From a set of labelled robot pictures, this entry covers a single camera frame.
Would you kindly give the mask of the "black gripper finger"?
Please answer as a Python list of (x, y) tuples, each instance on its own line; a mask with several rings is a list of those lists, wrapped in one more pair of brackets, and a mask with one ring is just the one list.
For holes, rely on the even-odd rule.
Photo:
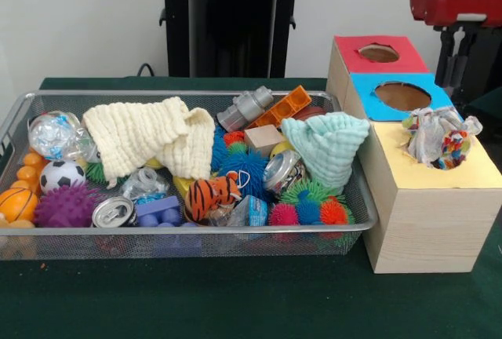
[(478, 30), (479, 26), (477, 24), (465, 25), (463, 27), (464, 36), (460, 41), (460, 46), (457, 52), (457, 61), (454, 68), (455, 89), (458, 89), (461, 86), (471, 47), (474, 45), (477, 39)]
[(441, 49), (438, 58), (438, 65), (435, 74), (435, 84), (441, 87), (448, 87), (452, 78), (454, 67), (454, 47), (456, 44), (454, 35), (456, 29), (450, 27), (434, 27), (440, 33)]

